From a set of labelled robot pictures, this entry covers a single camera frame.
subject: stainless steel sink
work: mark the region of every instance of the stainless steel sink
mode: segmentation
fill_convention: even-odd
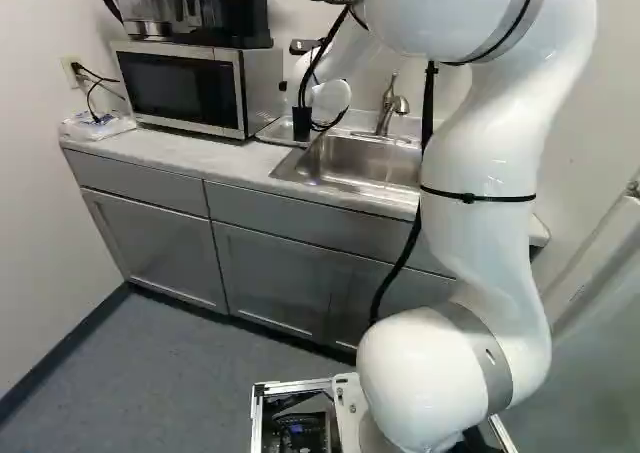
[[[306,151],[293,150],[270,176],[413,204],[421,162],[418,141],[331,130]]]

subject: gray countertop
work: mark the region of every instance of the gray countertop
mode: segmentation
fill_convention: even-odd
[[[290,147],[257,141],[229,142],[216,138],[176,135],[138,128],[98,142],[61,138],[63,148],[137,165],[240,186],[290,198],[413,221],[415,201],[396,203],[362,197],[326,186],[306,186],[270,178],[271,171],[289,154]],[[530,224],[531,244],[545,246],[549,233],[535,216]]]

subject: microwave door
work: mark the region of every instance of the microwave door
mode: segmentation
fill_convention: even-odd
[[[134,114],[178,120],[176,125],[188,122],[239,129],[231,62],[128,52],[117,55]]]

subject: black cable tie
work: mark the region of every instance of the black cable tie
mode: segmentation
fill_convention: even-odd
[[[493,45],[491,48],[489,48],[484,53],[480,53],[475,58],[471,58],[471,59],[465,60],[465,61],[447,61],[447,62],[443,62],[443,63],[445,65],[449,65],[449,66],[463,66],[463,65],[470,64],[470,63],[475,63],[475,62],[480,61],[481,59],[489,56],[491,53],[493,53],[498,48],[500,48],[504,44],[505,41],[507,41],[509,39],[509,37],[513,34],[513,32],[518,27],[518,25],[520,25],[520,23],[522,23],[522,20],[524,19],[524,15],[527,13],[527,10],[529,9],[530,6],[531,6],[531,0],[525,0],[524,4],[522,5],[522,8],[520,9],[520,12],[518,13],[518,16],[516,17],[515,21],[513,22],[513,25],[511,25],[511,27],[507,30],[505,35],[495,45]]]
[[[479,196],[473,193],[452,193],[450,191],[434,190],[433,188],[420,185],[420,189],[430,195],[441,196],[451,200],[458,200],[465,205],[473,205],[474,203],[528,203],[537,198],[536,194],[526,196]]]

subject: faucet handle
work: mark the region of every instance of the faucet handle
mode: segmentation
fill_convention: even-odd
[[[398,79],[398,72],[395,71],[393,75],[391,75],[391,82],[389,83],[389,86],[387,87],[385,92],[382,94],[383,105],[390,105],[391,102],[393,101],[393,97],[396,96],[395,85],[396,85],[397,79]]]

